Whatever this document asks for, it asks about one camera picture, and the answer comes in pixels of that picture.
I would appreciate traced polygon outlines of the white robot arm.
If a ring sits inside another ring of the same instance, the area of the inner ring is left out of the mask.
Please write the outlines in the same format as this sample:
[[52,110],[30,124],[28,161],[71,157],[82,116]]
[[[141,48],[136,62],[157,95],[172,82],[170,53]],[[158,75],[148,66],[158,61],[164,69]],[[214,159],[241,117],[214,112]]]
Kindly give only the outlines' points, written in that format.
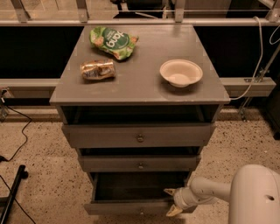
[[229,204],[228,224],[280,224],[280,175],[259,164],[247,164],[230,184],[195,177],[189,186],[166,188],[173,197],[167,217],[217,199]]

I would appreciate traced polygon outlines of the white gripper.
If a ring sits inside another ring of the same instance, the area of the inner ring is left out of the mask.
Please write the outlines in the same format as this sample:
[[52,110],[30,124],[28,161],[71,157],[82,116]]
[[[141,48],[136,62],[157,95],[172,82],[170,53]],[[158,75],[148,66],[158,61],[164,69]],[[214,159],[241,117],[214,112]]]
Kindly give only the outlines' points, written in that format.
[[196,195],[189,187],[181,187],[178,189],[165,188],[164,192],[173,196],[174,204],[167,212],[167,217],[173,217],[181,214],[183,210],[190,207],[199,205],[202,202],[202,198]]

